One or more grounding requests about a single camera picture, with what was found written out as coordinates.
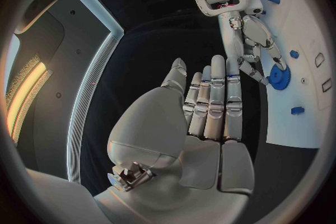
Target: blue gear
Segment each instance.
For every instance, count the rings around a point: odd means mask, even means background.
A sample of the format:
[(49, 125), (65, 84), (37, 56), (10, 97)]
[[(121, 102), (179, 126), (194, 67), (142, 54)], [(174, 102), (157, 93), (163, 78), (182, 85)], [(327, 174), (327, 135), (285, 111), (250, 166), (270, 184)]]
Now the blue gear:
[(291, 82), (290, 67), (287, 65), (287, 68), (284, 71), (282, 71), (275, 64), (272, 67), (272, 70), (270, 71), (269, 77), (267, 77), (267, 78), (268, 78), (268, 81), (272, 85), (273, 88), (275, 88), (276, 90), (282, 91), (285, 88), (287, 88), (287, 86)]

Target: ventilation grille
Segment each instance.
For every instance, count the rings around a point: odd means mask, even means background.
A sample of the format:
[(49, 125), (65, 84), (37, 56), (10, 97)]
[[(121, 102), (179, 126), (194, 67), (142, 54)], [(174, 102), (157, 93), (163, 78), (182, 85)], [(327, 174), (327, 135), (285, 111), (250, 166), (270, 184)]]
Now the ventilation grille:
[(87, 111), (100, 76), (118, 42), (119, 40), (112, 36), (112, 33), (107, 36), (87, 69), (80, 89), (78, 90), (68, 132), (67, 168), (70, 182), (81, 183), (80, 155)]

